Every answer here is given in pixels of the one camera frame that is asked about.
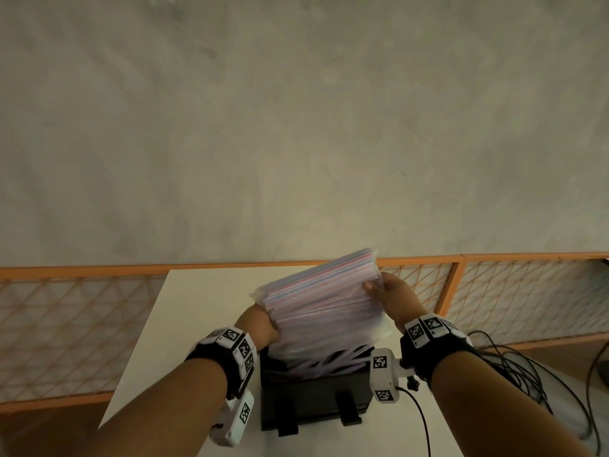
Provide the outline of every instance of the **hand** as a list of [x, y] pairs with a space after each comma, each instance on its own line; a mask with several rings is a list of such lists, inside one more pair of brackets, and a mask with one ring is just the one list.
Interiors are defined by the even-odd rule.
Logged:
[[395, 321], [395, 327], [404, 333], [404, 324], [426, 315], [429, 311], [406, 282], [388, 272], [383, 272], [381, 275], [383, 288], [377, 287], [372, 282], [365, 282], [363, 289], [376, 301], [381, 302], [387, 315]]
[[270, 322], [269, 313], [257, 303], [247, 308], [234, 326], [250, 334], [256, 345], [256, 351], [266, 348], [279, 338], [279, 333]]

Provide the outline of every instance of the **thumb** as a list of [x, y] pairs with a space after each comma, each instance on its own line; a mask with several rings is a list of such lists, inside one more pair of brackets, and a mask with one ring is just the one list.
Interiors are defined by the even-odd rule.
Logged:
[[380, 301], [381, 303], [383, 301], [385, 301], [385, 289], [381, 289], [379, 287], [377, 287], [374, 283], [372, 282], [364, 282], [363, 283], [363, 289], [366, 291], [367, 294], [370, 295], [370, 297], [372, 297], [373, 299]]

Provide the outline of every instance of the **black wrist strap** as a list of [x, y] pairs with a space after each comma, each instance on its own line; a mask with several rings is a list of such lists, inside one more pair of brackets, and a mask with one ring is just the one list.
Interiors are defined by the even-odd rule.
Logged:
[[217, 344], [201, 345], [198, 344], [193, 352], [191, 352], [185, 361], [203, 358], [216, 361], [220, 364], [220, 367], [224, 370], [226, 375], [226, 383], [228, 387], [226, 389], [226, 399], [232, 399], [237, 396], [239, 387], [241, 385], [241, 378], [239, 376], [239, 364], [232, 357], [231, 350], [222, 347]]
[[430, 388], [434, 370], [445, 357], [460, 351], [480, 357], [459, 329], [437, 315], [425, 315], [406, 324], [400, 347], [404, 367], [413, 367]]

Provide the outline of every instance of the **plastic bag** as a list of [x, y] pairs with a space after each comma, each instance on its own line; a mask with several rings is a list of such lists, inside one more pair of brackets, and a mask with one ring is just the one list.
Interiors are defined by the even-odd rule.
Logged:
[[[365, 248], [260, 286], [251, 297], [266, 308], [279, 331], [269, 356], [286, 361], [302, 378], [342, 366], [361, 367], [365, 360], [354, 360], [359, 348], [389, 333], [383, 308], [362, 288], [363, 282], [380, 278], [376, 256]], [[341, 357], [330, 366], [324, 363], [329, 367], [316, 365], [336, 352]]]

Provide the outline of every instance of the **orange metal frame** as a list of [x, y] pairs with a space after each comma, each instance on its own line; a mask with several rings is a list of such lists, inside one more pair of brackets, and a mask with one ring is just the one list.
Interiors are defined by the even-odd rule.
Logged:
[[[435, 312], [447, 315], [457, 287], [469, 262], [479, 261], [534, 261], [534, 260], [598, 260], [609, 258], [609, 252], [568, 252], [568, 253], [497, 253], [481, 255], [443, 255], [419, 256], [414, 258], [379, 258], [379, 267], [419, 266], [425, 264], [453, 263]], [[246, 263], [204, 263], [204, 264], [151, 264], [128, 266], [65, 266], [47, 268], [0, 268], [0, 280], [34, 280], [51, 278], [75, 278], [96, 276], [127, 275], [160, 275], [178, 269], [208, 268], [259, 268], [263, 266], [315, 266], [327, 260], [317, 261], [281, 261], [281, 262], [246, 262]], [[531, 348], [567, 345], [599, 339], [609, 339], [609, 333], [582, 335], [569, 338], [548, 339], [522, 342], [511, 345], [524, 350]], [[63, 407], [109, 401], [113, 392], [83, 394], [69, 397], [50, 398], [32, 401], [15, 401], [0, 404], [0, 413]]]

